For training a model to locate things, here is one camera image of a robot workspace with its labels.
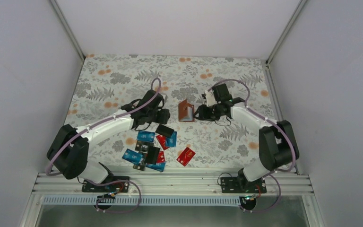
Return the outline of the blue card bottom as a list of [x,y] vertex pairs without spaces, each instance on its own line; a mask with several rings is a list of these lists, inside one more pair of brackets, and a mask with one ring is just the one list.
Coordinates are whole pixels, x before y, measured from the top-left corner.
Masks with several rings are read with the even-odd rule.
[[146,168],[163,172],[166,166],[166,162],[156,163],[156,164],[146,164]]

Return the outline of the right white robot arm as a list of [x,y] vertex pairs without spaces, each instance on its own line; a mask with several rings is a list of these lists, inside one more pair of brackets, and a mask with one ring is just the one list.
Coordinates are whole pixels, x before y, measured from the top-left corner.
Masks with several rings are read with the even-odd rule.
[[248,106],[247,98],[232,97],[225,83],[216,83],[202,97],[206,102],[194,113],[195,119],[215,122],[225,116],[258,133],[259,158],[239,171],[237,186],[240,191],[251,191],[256,180],[280,171],[284,165],[289,165],[287,171],[295,167],[299,150],[289,121],[276,121],[261,115]]

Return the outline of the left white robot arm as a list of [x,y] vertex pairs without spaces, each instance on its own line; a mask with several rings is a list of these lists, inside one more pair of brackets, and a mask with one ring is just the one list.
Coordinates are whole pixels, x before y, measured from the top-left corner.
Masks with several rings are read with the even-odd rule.
[[72,127],[63,125],[47,152],[50,161],[45,169],[49,176],[63,175],[66,179],[81,177],[105,192],[112,187],[111,172],[101,163],[88,159],[89,151],[98,143],[140,125],[167,124],[170,111],[164,108],[167,96],[149,90],[142,99],[120,107],[115,113],[95,123]]

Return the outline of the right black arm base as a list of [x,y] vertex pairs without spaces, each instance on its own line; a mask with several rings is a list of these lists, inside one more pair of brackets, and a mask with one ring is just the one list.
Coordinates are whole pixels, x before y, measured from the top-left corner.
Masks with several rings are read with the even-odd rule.
[[220,177],[219,184],[222,193],[227,194],[258,194],[266,193],[265,180],[260,178],[253,182],[245,180],[243,177]]

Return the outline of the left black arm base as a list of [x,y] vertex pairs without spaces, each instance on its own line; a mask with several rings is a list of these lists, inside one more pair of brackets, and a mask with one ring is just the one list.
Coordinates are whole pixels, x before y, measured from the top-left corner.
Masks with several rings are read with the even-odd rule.
[[[118,181],[118,180],[130,180],[130,177],[128,176],[109,176],[107,179],[105,179],[102,183],[109,183],[112,181]],[[119,182],[119,183],[113,183],[106,186],[96,186],[88,181],[83,181],[83,186],[81,191],[82,192],[99,192],[99,193],[112,193],[112,192],[128,192],[129,189],[129,183],[127,182]]]

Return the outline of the brown leather card holder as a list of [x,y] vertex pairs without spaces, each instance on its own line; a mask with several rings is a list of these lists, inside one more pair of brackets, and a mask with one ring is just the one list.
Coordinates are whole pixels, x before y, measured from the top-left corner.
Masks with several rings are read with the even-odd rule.
[[187,99],[184,99],[178,104],[178,121],[179,122],[194,122],[194,105],[190,104]]

